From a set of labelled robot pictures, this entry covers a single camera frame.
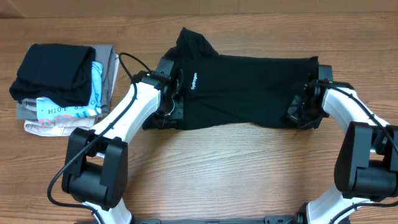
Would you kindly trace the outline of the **black t-shirt with logo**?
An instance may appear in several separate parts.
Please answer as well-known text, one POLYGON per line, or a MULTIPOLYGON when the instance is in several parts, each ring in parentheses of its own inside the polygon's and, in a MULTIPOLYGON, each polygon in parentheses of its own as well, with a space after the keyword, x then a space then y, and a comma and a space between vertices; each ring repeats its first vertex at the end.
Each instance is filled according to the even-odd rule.
POLYGON ((151 117, 144 129, 194 130, 229 123, 301 128, 306 124, 290 118, 288 109, 316 72, 317 57, 221 55, 203 35, 186 28, 164 57, 183 70, 178 93, 183 98, 183 119, 168 122, 151 117))

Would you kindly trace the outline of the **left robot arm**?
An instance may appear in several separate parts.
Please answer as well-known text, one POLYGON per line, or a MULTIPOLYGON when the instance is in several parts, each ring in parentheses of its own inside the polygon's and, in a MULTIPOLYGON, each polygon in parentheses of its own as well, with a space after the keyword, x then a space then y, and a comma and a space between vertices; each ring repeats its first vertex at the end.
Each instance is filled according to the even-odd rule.
POLYGON ((68 140, 62 190, 78 207, 91 210, 95 223, 134 223, 123 195, 128 182, 128 146, 144 121, 159 112, 170 116, 182 87, 183 70, 170 75, 141 71, 126 96, 91 129, 75 129, 68 140))

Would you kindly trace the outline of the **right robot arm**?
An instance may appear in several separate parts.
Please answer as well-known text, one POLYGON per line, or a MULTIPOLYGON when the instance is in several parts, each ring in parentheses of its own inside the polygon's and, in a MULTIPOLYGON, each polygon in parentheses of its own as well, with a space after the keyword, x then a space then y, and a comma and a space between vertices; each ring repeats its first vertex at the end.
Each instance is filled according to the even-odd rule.
POLYGON ((303 205, 290 223, 348 223, 362 207, 390 208, 397 202, 397 126, 375 115, 348 83, 314 80, 288 110, 295 123, 332 116, 345 134, 334 168, 333 185, 303 205))

